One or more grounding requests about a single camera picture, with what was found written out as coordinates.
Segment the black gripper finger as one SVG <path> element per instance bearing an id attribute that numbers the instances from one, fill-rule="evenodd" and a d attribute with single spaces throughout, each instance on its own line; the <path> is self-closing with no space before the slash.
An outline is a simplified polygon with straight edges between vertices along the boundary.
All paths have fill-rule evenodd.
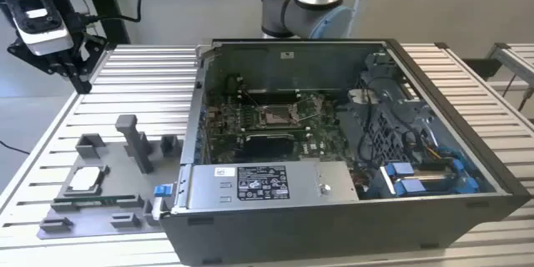
<path id="1" fill-rule="evenodd" d="M 42 56 L 34 54 L 20 37 L 18 37 L 15 42 L 8 46 L 7 51 L 11 55 L 44 73 L 56 73 L 58 69 L 52 66 L 54 57 L 50 54 Z"/>
<path id="2" fill-rule="evenodd" d="M 70 81 L 78 93 L 90 93 L 92 85 L 88 76 L 107 48 L 107 38 L 88 33 L 76 33 L 74 48 L 68 54 Z"/>

